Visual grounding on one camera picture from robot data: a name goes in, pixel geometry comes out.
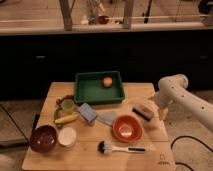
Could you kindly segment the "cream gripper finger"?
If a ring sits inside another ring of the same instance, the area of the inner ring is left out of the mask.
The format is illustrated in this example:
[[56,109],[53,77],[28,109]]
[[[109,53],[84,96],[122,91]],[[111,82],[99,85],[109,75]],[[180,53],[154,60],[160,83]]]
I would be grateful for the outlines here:
[[159,120],[165,120],[168,114],[168,109],[167,108],[159,108],[158,109],[158,113],[159,113]]

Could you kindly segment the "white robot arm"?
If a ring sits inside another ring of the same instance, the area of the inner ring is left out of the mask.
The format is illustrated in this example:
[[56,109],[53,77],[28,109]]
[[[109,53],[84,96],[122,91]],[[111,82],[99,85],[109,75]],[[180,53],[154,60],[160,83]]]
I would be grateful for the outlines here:
[[213,133],[213,105],[187,91],[189,81],[184,74],[166,76],[158,81],[158,91],[151,99],[158,107],[159,119],[168,114],[168,105],[176,102],[190,111]]

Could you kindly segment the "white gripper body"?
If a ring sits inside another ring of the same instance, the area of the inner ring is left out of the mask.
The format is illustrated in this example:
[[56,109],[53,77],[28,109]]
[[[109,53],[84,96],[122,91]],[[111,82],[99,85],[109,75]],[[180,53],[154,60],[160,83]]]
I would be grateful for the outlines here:
[[149,100],[153,101],[161,109],[167,108],[172,102],[172,98],[162,91],[155,92],[153,96],[149,97]]

